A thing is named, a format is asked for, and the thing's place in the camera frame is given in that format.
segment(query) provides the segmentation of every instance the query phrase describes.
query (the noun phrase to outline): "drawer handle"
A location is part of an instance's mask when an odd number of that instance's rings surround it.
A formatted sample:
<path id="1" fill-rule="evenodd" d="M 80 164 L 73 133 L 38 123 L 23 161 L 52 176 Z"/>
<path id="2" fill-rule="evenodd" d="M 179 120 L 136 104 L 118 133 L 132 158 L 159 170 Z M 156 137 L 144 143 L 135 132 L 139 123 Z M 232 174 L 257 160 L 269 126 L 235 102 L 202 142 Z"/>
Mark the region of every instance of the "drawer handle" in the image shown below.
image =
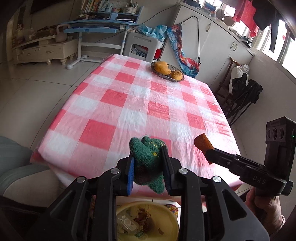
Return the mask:
<path id="1" fill-rule="evenodd" d="M 234 46 L 234 41 L 232 42 L 232 45 L 230 46 L 230 49 L 232 49 L 232 48 L 233 48 L 233 46 Z"/>
<path id="2" fill-rule="evenodd" d="M 235 45 L 235 47 L 234 47 L 233 51 L 235 51 L 236 49 L 237 49 L 237 44 Z"/>
<path id="3" fill-rule="evenodd" d="M 206 32 L 208 32 L 210 30 L 211 24 L 209 24 L 209 28 L 206 30 Z"/>

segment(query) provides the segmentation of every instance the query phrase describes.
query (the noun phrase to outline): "red clothing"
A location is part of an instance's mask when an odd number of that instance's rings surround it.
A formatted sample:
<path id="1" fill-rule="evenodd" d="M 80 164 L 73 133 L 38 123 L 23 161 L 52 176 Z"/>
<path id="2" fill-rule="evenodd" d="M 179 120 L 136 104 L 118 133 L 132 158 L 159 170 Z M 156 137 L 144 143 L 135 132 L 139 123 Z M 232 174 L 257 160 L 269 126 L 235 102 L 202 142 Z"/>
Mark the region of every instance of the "red clothing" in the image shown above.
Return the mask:
<path id="1" fill-rule="evenodd" d="M 233 19 L 236 22 L 242 21 L 251 31 L 251 37 L 255 37 L 258 32 L 258 26 L 253 20 L 253 16 L 256 12 L 256 9 L 252 6 L 252 2 L 249 0 L 240 0 L 235 9 Z"/>

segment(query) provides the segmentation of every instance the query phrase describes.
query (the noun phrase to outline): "person's arm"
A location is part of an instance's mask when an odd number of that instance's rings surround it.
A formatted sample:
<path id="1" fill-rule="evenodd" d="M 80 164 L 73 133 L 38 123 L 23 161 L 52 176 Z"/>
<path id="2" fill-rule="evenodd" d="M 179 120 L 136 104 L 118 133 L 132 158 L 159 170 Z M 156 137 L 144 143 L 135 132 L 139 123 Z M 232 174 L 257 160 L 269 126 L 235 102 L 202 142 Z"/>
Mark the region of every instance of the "person's arm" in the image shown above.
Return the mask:
<path id="1" fill-rule="evenodd" d="M 266 212 L 266 217 L 261 222 L 269 235 L 274 236 L 284 225 L 285 218 L 281 215 L 278 196 L 274 200 L 270 197 L 259 197 L 255 195 L 255 188 L 252 188 L 247 194 L 245 203 L 256 216 L 257 208 Z"/>

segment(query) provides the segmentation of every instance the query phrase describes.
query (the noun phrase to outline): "wicker basket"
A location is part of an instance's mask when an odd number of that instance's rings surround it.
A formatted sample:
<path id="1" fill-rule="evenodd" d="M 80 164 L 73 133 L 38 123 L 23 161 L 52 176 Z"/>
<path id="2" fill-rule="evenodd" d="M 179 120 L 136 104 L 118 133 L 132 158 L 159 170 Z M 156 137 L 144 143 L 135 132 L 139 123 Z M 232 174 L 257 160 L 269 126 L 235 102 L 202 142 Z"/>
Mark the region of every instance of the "wicker basket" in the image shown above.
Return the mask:
<path id="1" fill-rule="evenodd" d="M 154 69 L 154 64 L 155 64 L 155 63 L 156 63 L 156 62 L 152 62 L 152 63 L 151 63 L 151 69 L 152 69 L 153 72 L 156 73 L 159 77 L 162 77 L 163 79 L 165 79 L 165 80 L 169 80 L 169 81 L 172 81 L 172 82 L 180 82 L 180 81 L 183 81 L 183 80 L 185 79 L 183 73 L 182 73 L 183 78 L 182 78 L 181 80 L 175 80 L 175 79 L 171 78 L 170 74 L 169 74 L 169 75 L 163 75 L 163 74 L 158 73 L 158 72 Z M 170 70 L 172 70 L 172 71 L 174 71 L 174 70 L 179 70 L 178 68 L 176 68 L 175 66 L 172 66 L 172 65 L 170 65 L 170 64 L 168 64 L 168 68 L 169 68 Z"/>

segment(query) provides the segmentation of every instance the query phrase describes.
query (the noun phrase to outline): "metal screw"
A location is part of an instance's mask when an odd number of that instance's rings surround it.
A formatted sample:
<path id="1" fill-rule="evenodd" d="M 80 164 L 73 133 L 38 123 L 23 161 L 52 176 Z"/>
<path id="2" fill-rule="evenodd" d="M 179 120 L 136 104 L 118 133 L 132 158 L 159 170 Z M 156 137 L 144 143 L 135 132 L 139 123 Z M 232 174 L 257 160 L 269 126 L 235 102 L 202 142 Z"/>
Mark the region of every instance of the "metal screw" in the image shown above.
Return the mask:
<path id="1" fill-rule="evenodd" d="M 76 181 L 77 181 L 78 183 L 83 183 L 83 182 L 85 182 L 85 177 L 78 177 L 78 178 L 76 179 Z"/>
<path id="2" fill-rule="evenodd" d="M 111 169 L 112 174 L 118 174 L 119 172 L 120 172 L 120 170 L 118 168 L 112 168 Z"/>
<path id="3" fill-rule="evenodd" d="M 187 174 L 188 173 L 188 170 L 186 168 L 180 168 L 179 169 L 179 173 L 181 173 L 181 174 Z"/>
<path id="4" fill-rule="evenodd" d="M 213 181 L 216 182 L 216 183 L 220 183 L 222 181 L 222 179 L 219 176 L 214 176 Z"/>

